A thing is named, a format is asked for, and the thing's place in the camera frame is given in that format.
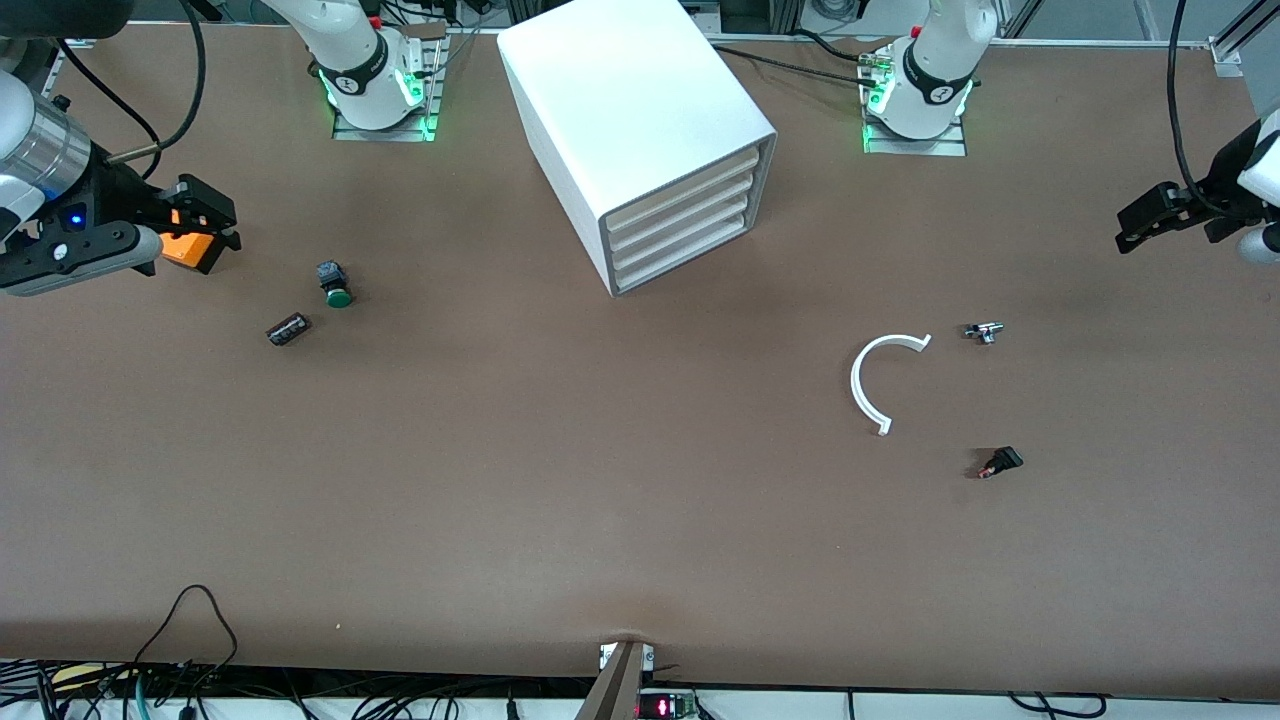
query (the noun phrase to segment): capacitor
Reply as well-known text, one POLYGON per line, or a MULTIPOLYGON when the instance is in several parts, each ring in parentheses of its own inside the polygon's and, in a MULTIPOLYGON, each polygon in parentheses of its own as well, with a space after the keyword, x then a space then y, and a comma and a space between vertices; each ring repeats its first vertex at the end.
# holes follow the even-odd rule
POLYGON ((284 346, 310 329, 311 320, 308 320, 302 313, 294 313, 274 328, 266 331, 266 340, 271 341, 271 345, 284 346))

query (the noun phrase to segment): black cable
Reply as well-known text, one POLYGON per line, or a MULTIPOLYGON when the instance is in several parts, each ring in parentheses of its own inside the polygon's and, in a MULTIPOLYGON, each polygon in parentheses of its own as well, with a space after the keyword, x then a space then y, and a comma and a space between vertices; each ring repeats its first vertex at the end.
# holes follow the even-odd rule
POLYGON ((55 707, 54 698, 50 697, 46 684, 52 684, 49 682, 49 675, 45 675, 44 667, 38 664, 36 665, 36 697, 40 700, 40 712, 44 714, 45 720, 56 720, 58 708, 55 707))
MULTIPOLYGON (((61 50, 63 55, 65 55, 67 59, 70 60, 70 64, 74 65, 77 70, 79 70, 79 74, 84 76, 84 79, 87 79, 90 85, 96 87, 99 92, 106 96, 108 100, 115 102, 115 106, 119 108, 120 110, 124 110, 125 115, 133 118, 133 122, 138 123, 138 126, 142 127, 142 131, 147 133, 147 138, 150 138, 151 142, 155 143, 160 142, 160 136, 156 135, 156 131, 154 127, 151 127, 151 123, 148 123, 146 118, 138 114, 138 111, 134 110, 128 102, 125 102, 124 99, 116 95, 114 90, 108 87, 105 82, 102 82, 96 74, 93 74, 93 70, 90 70, 87 67, 84 67, 84 63, 82 63, 81 59, 77 58, 74 53, 72 53, 70 47, 68 47, 65 40, 58 41, 58 49, 61 50)), ((148 177, 151 177, 151 173, 155 172, 156 165, 159 164, 160 164, 160 152, 156 152, 155 155, 151 156, 151 164, 147 165, 147 169, 142 173, 142 179, 147 179, 148 177)))
POLYGON ((402 26, 408 24, 408 19, 406 19, 403 14, 397 13, 396 8, 393 8, 392 4, 388 3, 387 0, 383 0, 381 8, 387 10, 387 14, 390 15, 393 20, 398 22, 402 26))
POLYGON ((178 129, 174 131, 173 135, 156 143, 160 150, 173 147, 179 140, 182 140, 182 136, 187 135, 187 131, 191 129, 191 124, 196 122, 196 113, 200 111, 200 101, 205 96, 205 74, 207 70, 207 58, 205 56, 205 33, 200 29, 200 18, 196 17, 196 10, 191 6, 191 3, 188 0, 178 0, 178 4, 182 5, 182 12, 187 14, 187 22, 191 23, 191 37, 196 42, 196 88, 191 94, 191 105, 187 108, 187 117, 182 119, 182 124, 178 126, 178 129))
POLYGON ((1230 218, 1233 220, 1248 220, 1242 215, 1220 208, 1215 205, 1204 192, 1196 183, 1196 178, 1192 177, 1190 165, 1187 163, 1187 151, 1183 147, 1183 124, 1178 119, 1178 36, 1183 28, 1183 13, 1187 10, 1187 0, 1178 0, 1178 8, 1174 9, 1174 26, 1169 31, 1169 64, 1166 67, 1165 74, 1165 95, 1169 100, 1169 129, 1174 135, 1174 155, 1178 158, 1178 170, 1183 176, 1183 182, 1187 183, 1187 190, 1192 193, 1201 205, 1212 213, 1217 213, 1224 218, 1230 218))
MULTIPOLYGON (((179 0, 179 1, 183 3, 184 5, 187 4, 187 0, 179 0)), ((197 591, 205 593, 205 597, 209 598, 209 605, 211 605, 212 609, 214 609, 214 616, 218 618, 218 623, 220 623, 221 626, 223 626, 223 629, 227 630, 227 637, 232 641, 232 651, 229 653, 227 653, 227 657, 221 662, 219 662, 218 665, 214 665, 212 667, 210 667, 209 670, 206 670, 205 674, 201 675, 196 680, 195 684, 198 688, 201 684, 204 684, 209 679, 210 675, 212 675, 214 673, 221 670, 223 667, 227 666, 227 664, 229 664, 232 660, 234 660, 236 659, 236 652, 239 651, 239 639, 236 638, 236 632, 232 630, 230 624, 227 623, 227 618, 223 616, 223 610, 221 610, 221 607, 218 606, 218 598, 214 597, 214 592, 212 591, 210 591, 207 587, 205 587, 205 585, 202 585, 200 583, 195 583, 195 584, 191 584, 191 585, 187 585, 187 587, 182 588, 182 592, 179 592, 178 597, 174 598, 173 606, 169 607, 169 614, 165 615, 164 621, 160 623, 160 626, 156 628, 156 632, 152 633, 150 638, 147 638, 147 642, 142 643, 142 647, 138 648, 138 652, 133 656, 133 665, 137 665, 138 661, 142 660, 142 653, 145 653, 147 651, 147 648, 151 647, 151 643, 154 643, 156 641, 156 638, 159 638, 160 634, 164 633, 165 628, 169 626, 169 621, 173 620, 174 614, 178 611, 178 605, 182 603, 182 598, 186 597, 186 594, 188 592, 193 591, 193 589, 197 589, 197 591)))
POLYGON ((520 720, 520 708, 516 707, 516 685, 507 685, 507 720, 520 720))
POLYGON ((849 60, 850 63, 856 63, 856 61, 859 61, 861 59, 860 55, 851 55, 849 53, 844 53, 844 51, 836 49, 835 45, 827 42, 827 40, 823 36, 818 35, 817 32, 813 32, 812 29, 805 29, 803 27, 797 27, 792 32, 794 32, 794 35, 800 35, 800 36, 808 37, 809 40, 817 42, 818 47, 822 47, 823 50, 826 50, 827 53, 831 53, 832 55, 840 58, 841 60, 849 60))
POLYGON ((814 68, 806 68, 804 65, 792 65, 791 63, 783 63, 782 60, 774 60, 773 58, 764 58, 762 55, 753 55, 751 53, 744 53, 741 50, 735 50, 732 47, 724 47, 723 45, 713 45, 713 47, 716 47, 717 50, 719 50, 721 53, 724 53, 727 55, 737 55, 739 58, 746 58, 748 60, 755 60, 758 63, 765 63, 768 65, 776 65, 778 68, 783 68, 783 69, 787 69, 787 70, 794 70, 794 72, 797 72, 797 73, 805 73, 805 74, 817 76, 817 77, 824 77, 824 78, 838 79, 838 81, 844 81, 844 82, 851 82, 854 85, 861 85, 861 86, 865 86, 865 87, 874 87, 876 86, 876 82, 872 81, 870 78, 858 78, 858 77, 852 77, 852 76, 842 76, 842 74, 837 74, 837 73, 828 73, 827 70, 819 70, 819 69, 814 69, 814 68))
POLYGON ((293 685, 293 678, 289 678, 289 671, 284 667, 280 667, 280 674, 284 675, 284 682, 289 685, 289 693, 293 696, 293 705, 297 705, 298 710, 302 711, 302 717, 305 717, 306 720, 320 720, 319 717, 316 717, 314 712, 311 712, 311 708, 307 707, 307 703, 302 702, 302 697, 298 696, 298 688, 293 685))
POLYGON ((415 10, 412 8, 406 8, 404 5, 401 5, 399 3, 397 3, 396 0, 383 0, 383 5, 390 5, 392 8, 396 8, 397 10, 399 10, 401 13, 408 13, 410 15, 415 15, 415 17, 419 17, 419 18, 436 18, 436 19, 440 19, 440 20, 447 20, 448 19, 447 17, 444 17, 444 15, 442 15, 439 13, 428 13, 425 10, 415 10))
POLYGON ((1059 715, 1062 717, 1075 717, 1076 720, 1094 720, 1096 717, 1102 717, 1107 712, 1107 698, 1103 696, 1091 696, 1098 700, 1098 708, 1092 712, 1075 712, 1071 710, 1062 710, 1061 707, 1053 707, 1044 697, 1044 693, 1037 692, 1032 693, 1036 700, 1041 701, 1039 706, 1029 705, 1023 702, 1016 693, 1009 693, 1009 700, 1014 701, 1014 705, 1021 707, 1023 710, 1029 710, 1032 712, 1039 712, 1048 716, 1048 720, 1056 720, 1059 715))
POLYGON ((476 13, 476 24, 471 27, 471 32, 468 32, 467 36, 462 40, 462 42, 458 44, 458 49, 456 51, 451 49, 449 50, 449 56, 445 58, 443 63, 440 63, 439 68, 435 68, 433 70, 422 70, 422 72, 419 72, 419 73, 413 73, 413 76, 416 78, 419 78, 419 79, 426 79, 426 78, 429 78, 431 76, 438 76, 442 72, 444 72, 444 68, 448 68, 449 63, 452 63, 454 58, 457 58, 458 55, 461 55, 462 51, 467 49, 467 45, 471 45, 471 42, 476 38, 476 35, 480 33, 480 27, 483 24, 484 24, 484 15, 480 14, 480 13, 476 13))

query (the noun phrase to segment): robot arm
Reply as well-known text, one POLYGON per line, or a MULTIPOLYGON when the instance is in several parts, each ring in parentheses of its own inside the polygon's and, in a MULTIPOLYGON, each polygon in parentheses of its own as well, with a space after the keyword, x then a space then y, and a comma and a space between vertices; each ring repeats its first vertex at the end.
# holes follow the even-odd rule
POLYGON ((302 36, 329 101, 360 129, 385 129, 422 105, 422 44, 374 29, 357 0, 264 0, 302 36))
MULTIPOLYGON (((356 0, 266 3, 306 41, 330 102, 352 126, 388 128, 422 105, 421 41, 375 29, 356 0)), ((5 3, 0 29, 109 37, 132 8, 133 0, 5 3)), ((239 250, 230 199, 187 174, 169 190, 147 184, 120 163, 131 154, 110 156, 63 108, 0 72, 0 291, 37 295, 124 268, 154 274, 161 254, 207 273, 223 249, 239 250), (29 220, 35 234, 22 229, 29 220)))
POLYGON ((902 137, 942 135, 963 111, 973 72, 996 27, 993 0, 929 0, 919 33, 877 53, 887 55, 888 68, 877 77, 867 110, 902 137))
POLYGON ((1204 224, 1210 242, 1221 242, 1257 224, 1240 241, 1240 256, 1249 263, 1280 261, 1280 111, 1258 120, 1228 142, 1197 182, 1211 206, 1174 182, 1162 182, 1134 200, 1116 217, 1121 254, 1158 234, 1204 224), (1221 208, 1230 217, 1217 211, 1221 208))

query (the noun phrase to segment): wire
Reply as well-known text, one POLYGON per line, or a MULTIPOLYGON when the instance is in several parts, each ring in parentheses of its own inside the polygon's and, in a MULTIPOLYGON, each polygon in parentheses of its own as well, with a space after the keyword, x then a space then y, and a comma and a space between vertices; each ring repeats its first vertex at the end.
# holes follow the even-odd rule
POLYGON ((138 706, 138 717, 151 720, 151 714, 147 712, 147 698, 142 694, 142 673, 133 678, 133 703, 138 706))
POLYGON ((451 51, 449 56, 445 58, 443 63, 440 63, 439 68, 435 68, 434 70, 424 70, 422 73, 420 73, 422 77, 419 78, 419 79, 425 79, 425 78, 429 78, 429 77, 438 76, 438 74, 443 73, 444 68, 448 68, 449 63, 452 63, 454 58, 457 58, 458 55, 461 55, 462 51, 466 50, 467 45, 471 45, 471 41, 474 41, 476 38, 476 35, 480 32, 480 26, 483 26, 483 24, 484 24, 484 15, 480 14, 480 13, 476 13, 476 24, 471 26, 471 32, 468 32, 467 36, 466 36, 466 38, 462 40, 462 44, 458 45, 457 51, 451 51))
POLYGON ((1021 707, 1023 710, 1048 715, 1048 720, 1057 720, 1059 715, 1062 717, 1075 717, 1076 720, 1094 720, 1094 717, 1102 717, 1107 712, 1107 698, 1103 696, 1092 696, 1098 698, 1098 708, 1093 712, 1075 712, 1071 710, 1062 710, 1061 707, 1053 707, 1044 697, 1044 693, 1037 692, 1032 694, 1036 696, 1036 700, 1041 701, 1038 706, 1023 702, 1016 693, 1009 693, 1009 700, 1014 701, 1014 705, 1021 707))
MULTIPOLYGON (((180 0, 180 1, 183 4, 186 4, 187 0, 180 0)), ((147 642, 142 643, 142 647, 140 647, 138 652, 133 656, 133 665, 137 665, 138 661, 142 660, 142 655, 147 651, 148 647, 151 647, 151 643, 154 643, 156 641, 156 638, 159 638, 164 633, 165 628, 169 626, 169 621, 173 620, 174 614, 178 611, 178 605, 182 603, 182 598, 186 597, 186 594, 188 592, 191 592, 191 591, 200 591, 200 592, 205 593, 205 597, 209 598, 209 605, 211 605, 214 607, 214 616, 218 618, 218 623, 221 624, 221 626, 223 626, 224 630, 227 630, 227 637, 232 641, 232 651, 229 653, 227 653, 227 657, 221 662, 219 662, 218 665, 214 665, 212 667, 210 667, 209 670, 206 670, 205 674, 201 675, 200 679, 196 680, 196 687, 198 688, 205 680, 209 679, 210 675, 212 675, 214 673, 221 670, 223 667, 227 666, 228 662, 230 662, 232 660, 234 660, 236 659, 236 653, 239 651, 239 639, 236 638, 236 630, 232 630, 230 624, 227 623, 227 618, 223 616, 223 610, 221 610, 221 607, 218 606, 218 598, 214 597, 214 592, 212 591, 210 591, 207 587, 205 587, 205 585, 202 585, 200 583, 189 584, 189 585, 182 588, 182 592, 179 592, 178 597, 174 598, 173 606, 169 607, 169 614, 165 615, 164 621, 160 623, 160 626, 156 628, 156 632, 152 633, 150 638, 147 638, 147 642)))
POLYGON ((45 720, 55 720, 58 717, 58 708, 50 693, 52 688, 46 688, 46 685, 52 685, 52 683, 49 682, 49 675, 45 674, 45 669, 40 664, 36 664, 36 674, 38 675, 36 678, 36 696, 40 700, 40 711, 44 714, 45 720))
MULTIPOLYGON (((151 123, 148 123, 146 118, 143 118, 141 114, 138 114, 137 110, 133 109, 133 106, 125 102, 124 99, 116 95, 114 90, 108 87, 105 82, 102 82, 96 74, 93 74, 93 70, 84 67, 84 63, 82 63, 81 59, 76 56, 76 53, 72 53, 70 47, 68 47, 65 40, 58 41, 58 49, 63 51, 63 55, 65 55, 68 60, 70 60, 72 65, 76 65, 76 69, 79 70, 79 74, 84 76, 84 79, 87 79, 90 85, 96 87, 99 92, 106 96, 108 100, 115 102, 115 106, 119 108, 120 110, 124 110, 125 115, 133 118, 133 122, 138 123, 138 126, 142 128, 142 132, 147 133, 147 137, 151 140, 151 142, 155 143, 160 142, 160 136, 156 135, 156 131, 154 127, 151 127, 151 123)), ((151 177, 151 173, 155 172, 156 165, 159 164, 160 164, 160 152, 156 152, 155 155, 151 156, 151 164, 147 165, 146 170, 143 170, 142 179, 147 179, 148 177, 151 177)))
POLYGON ((205 56, 205 33, 200 29, 200 18, 196 17, 196 10, 191 6, 189 0, 178 0, 178 4, 182 5, 182 10, 187 14, 187 22, 191 23, 191 37, 196 42, 196 88, 191 94, 191 105, 187 108, 187 117, 182 119, 182 124, 178 126, 178 129, 174 131, 172 136, 157 143, 160 150, 173 147, 179 140, 182 140, 182 136, 187 135, 187 131, 191 129, 191 124, 196 122, 196 113, 200 111, 200 101, 205 96, 205 74, 207 70, 207 58, 205 56))
POLYGON ((289 693, 293 694, 293 705, 297 705, 302 710, 302 716, 306 720, 320 720, 314 712, 307 707, 307 703, 302 702, 302 697, 298 696, 298 688, 293 687, 293 679, 289 678, 289 671, 280 667, 280 674, 284 675, 284 682, 289 684, 289 693))
POLYGON ((1166 67, 1165 76, 1165 95, 1169 100, 1169 129, 1174 135, 1174 155, 1178 158, 1178 170, 1183 176, 1183 182, 1187 183, 1187 190, 1192 193, 1201 205, 1212 213, 1217 213, 1224 218, 1230 218, 1233 220, 1248 220, 1248 218, 1240 217, 1225 208, 1215 205, 1196 183, 1196 178, 1192 177, 1190 165, 1187 163, 1187 151, 1183 147, 1183 124, 1178 119, 1178 36, 1183 28, 1183 13, 1187 10, 1187 0, 1178 0, 1178 8, 1174 10, 1174 24, 1169 31, 1169 64, 1166 67))
POLYGON ((809 40, 817 42, 818 47, 822 47, 823 50, 826 50, 827 53, 831 53, 832 55, 840 58, 841 60, 849 60, 851 63, 858 63, 858 61, 861 60, 861 55, 851 55, 849 53, 842 53, 841 50, 837 50, 836 46, 833 46, 832 44, 827 42, 827 40, 824 37, 822 37, 817 32, 813 32, 812 29, 805 29, 803 27, 797 27, 794 31, 794 35, 801 35, 804 37, 808 37, 809 40))
POLYGON ((727 55, 737 55, 739 58, 746 58, 748 60, 755 60, 755 61, 759 61, 759 63, 765 63, 768 65, 776 65, 776 67, 780 67, 780 68, 783 68, 783 69, 787 69, 787 70, 794 70, 794 72, 797 72, 797 73, 805 73, 805 74, 817 76, 817 77, 824 77, 824 78, 838 79, 838 81, 844 81, 844 82, 851 82, 854 85, 861 85, 864 87, 873 87, 876 85, 876 82, 872 81, 872 79, 869 79, 869 78, 858 78, 858 77, 852 77, 852 76, 842 76, 842 74, 837 74, 837 73, 828 73, 827 70, 819 70, 819 69, 814 69, 814 68, 805 68, 804 65, 792 65, 791 63, 783 63, 782 60, 774 60, 773 58, 764 58, 762 55, 753 55, 751 53, 744 53, 741 50, 735 50, 732 47, 724 47, 723 45, 713 45, 713 47, 716 47, 717 50, 719 50, 721 53, 724 53, 727 55))
POLYGON ((191 129, 191 124, 196 122, 196 114, 200 113, 200 101, 205 96, 205 76, 207 73, 207 58, 205 53, 205 33, 200 29, 200 18, 196 17, 196 10, 191 6, 189 0, 178 0, 182 5, 182 12, 187 14, 187 22, 191 24, 191 37, 196 44, 196 87, 191 92, 191 105, 187 108, 187 114, 183 117, 182 123, 178 129, 174 131, 169 137, 154 142, 151 145, 145 145, 142 147, 136 147, 125 152, 111 155, 106 159, 108 164, 127 163, 137 158, 146 158, 166 147, 173 147, 179 140, 187 135, 191 129))
POLYGON ((412 8, 406 8, 404 5, 401 5, 399 3, 397 3, 396 0, 383 0, 383 5, 384 6, 396 8, 401 13, 407 13, 410 15, 415 15, 415 17, 419 17, 419 18, 436 18, 436 19, 442 19, 442 20, 448 19, 447 17, 444 17, 444 15, 442 15, 439 13, 428 13, 425 10, 415 10, 412 8))
POLYGON ((383 10, 387 10, 387 14, 390 15, 393 20, 398 22, 402 26, 407 26, 408 24, 408 20, 404 19, 404 15, 402 13, 397 13, 396 8, 390 3, 388 3, 387 0, 383 0, 381 6, 383 6, 383 10))

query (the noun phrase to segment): white plastic storage box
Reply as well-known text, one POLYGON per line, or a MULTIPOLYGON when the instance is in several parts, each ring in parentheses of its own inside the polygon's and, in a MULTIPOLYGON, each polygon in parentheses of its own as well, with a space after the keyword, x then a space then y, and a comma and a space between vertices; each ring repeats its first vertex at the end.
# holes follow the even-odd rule
POLYGON ((677 0, 573 0, 498 50, 609 295, 755 224, 777 131, 677 0))

